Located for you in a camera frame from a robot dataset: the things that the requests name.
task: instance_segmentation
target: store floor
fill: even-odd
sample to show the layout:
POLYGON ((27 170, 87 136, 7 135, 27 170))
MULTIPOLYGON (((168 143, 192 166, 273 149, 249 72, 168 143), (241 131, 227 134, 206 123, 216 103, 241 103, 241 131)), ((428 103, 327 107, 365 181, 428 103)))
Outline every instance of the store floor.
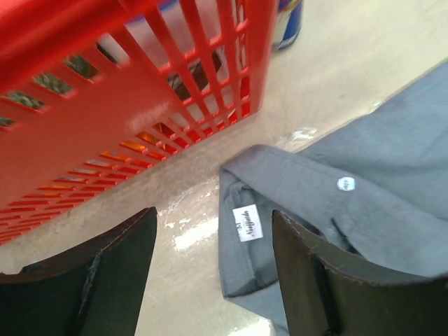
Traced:
POLYGON ((0 247, 0 272, 18 272, 156 206, 136 335, 274 335, 269 321, 221 296, 218 166, 253 144, 300 150, 371 112, 443 61, 447 36, 448 1, 305 0, 299 39, 272 55, 258 115, 0 247))

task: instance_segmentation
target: white button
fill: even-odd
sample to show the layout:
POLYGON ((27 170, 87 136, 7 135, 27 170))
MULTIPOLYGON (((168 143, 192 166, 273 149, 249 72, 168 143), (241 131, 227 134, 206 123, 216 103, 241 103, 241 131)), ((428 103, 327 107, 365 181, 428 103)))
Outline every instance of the white button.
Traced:
POLYGON ((355 179, 353 177, 342 177, 337 180, 337 187, 342 191, 352 191, 355 189, 355 179))

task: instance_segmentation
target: red shopping basket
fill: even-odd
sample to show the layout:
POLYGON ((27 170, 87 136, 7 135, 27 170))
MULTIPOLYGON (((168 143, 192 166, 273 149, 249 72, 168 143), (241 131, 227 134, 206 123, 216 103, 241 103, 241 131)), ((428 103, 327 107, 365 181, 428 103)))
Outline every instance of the red shopping basket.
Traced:
POLYGON ((215 36, 207 36, 197 0, 177 4, 194 41, 185 52, 156 0, 3 0, 0 244, 260 108, 277 2, 210 1, 215 36), (163 47, 164 64, 152 62, 125 25, 137 17, 163 47), (125 62, 98 43, 105 33, 125 62), (217 76, 217 50, 227 78, 217 76))

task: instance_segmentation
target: shiny floor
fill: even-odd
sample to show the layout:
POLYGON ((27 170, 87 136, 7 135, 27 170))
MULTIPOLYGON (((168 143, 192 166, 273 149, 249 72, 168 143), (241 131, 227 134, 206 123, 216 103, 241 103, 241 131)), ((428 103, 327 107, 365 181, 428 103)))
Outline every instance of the shiny floor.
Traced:
POLYGON ((257 116, 2 246, 0 272, 18 272, 154 205, 159 232, 136 335, 274 335, 269 321, 221 297, 218 166, 253 144, 299 150, 371 112, 442 61, 447 36, 448 1, 305 0, 302 32, 272 55, 257 116))

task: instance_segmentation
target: clothing tag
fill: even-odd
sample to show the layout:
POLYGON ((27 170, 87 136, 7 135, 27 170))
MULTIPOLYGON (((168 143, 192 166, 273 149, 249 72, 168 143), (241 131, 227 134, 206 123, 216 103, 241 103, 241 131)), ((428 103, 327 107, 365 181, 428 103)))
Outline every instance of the clothing tag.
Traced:
POLYGON ((242 208, 233 209, 233 216, 237 224, 239 240, 249 242, 254 239, 263 238, 261 221, 258 215, 257 206, 252 204, 242 208))

